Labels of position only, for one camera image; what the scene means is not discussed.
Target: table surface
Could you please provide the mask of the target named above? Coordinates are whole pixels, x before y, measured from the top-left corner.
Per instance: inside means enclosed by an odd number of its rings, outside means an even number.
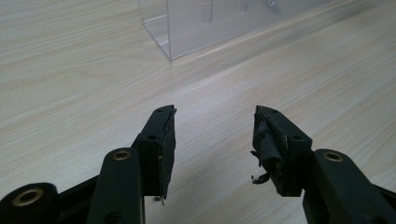
[[[395,8],[331,5],[170,62],[135,0],[1,1],[0,197],[98,175],[163,105],[177,108],[176,160],[147,223],[306,223],[302,198],[251,184],[255,105],[396,191]]]

